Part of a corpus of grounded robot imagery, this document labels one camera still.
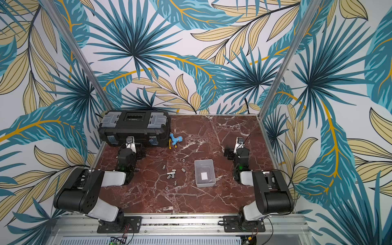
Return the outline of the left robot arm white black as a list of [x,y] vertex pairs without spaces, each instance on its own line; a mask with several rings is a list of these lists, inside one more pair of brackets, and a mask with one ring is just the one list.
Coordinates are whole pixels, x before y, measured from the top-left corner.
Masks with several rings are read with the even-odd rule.
[[95,218],[102,226],[125,226],[124,212],[103,201],[100,191],[103,187],[128,185],[134,177],[137,161],[145,156],[146,148],[142,144],[126,143],[118,149],[115,170],[76,169],[56,194],[54,207]]

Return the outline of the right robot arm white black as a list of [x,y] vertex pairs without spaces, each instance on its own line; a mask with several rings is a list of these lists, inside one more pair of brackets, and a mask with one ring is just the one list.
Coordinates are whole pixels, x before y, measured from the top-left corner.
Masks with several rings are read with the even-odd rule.
[[240,209],[240,223],[260,221],[269,214],[288,215],[294,211],[294,200],[280,170],[254,171],[249,167],[250,150],[226,148],[224,156],[233,161],[233,179],[254,190],[255,201]]

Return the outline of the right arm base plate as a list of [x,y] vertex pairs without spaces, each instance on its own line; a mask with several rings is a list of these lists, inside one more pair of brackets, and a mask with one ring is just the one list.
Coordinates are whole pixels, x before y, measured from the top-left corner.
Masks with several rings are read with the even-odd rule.
[[235,215],[223,216],[223,219],[218,222],[218,225],[223,226],[226,233],[265,232],[265,226],[262,221],[247,221]]

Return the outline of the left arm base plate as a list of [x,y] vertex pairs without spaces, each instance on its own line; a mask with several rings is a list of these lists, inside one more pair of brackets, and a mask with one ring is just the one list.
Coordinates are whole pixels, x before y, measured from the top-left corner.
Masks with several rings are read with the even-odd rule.
[[114,233],[139,233],[141,216],[125,216],[118,218],[113,222],[99,221],[97,229],[98,234],[114,234]]

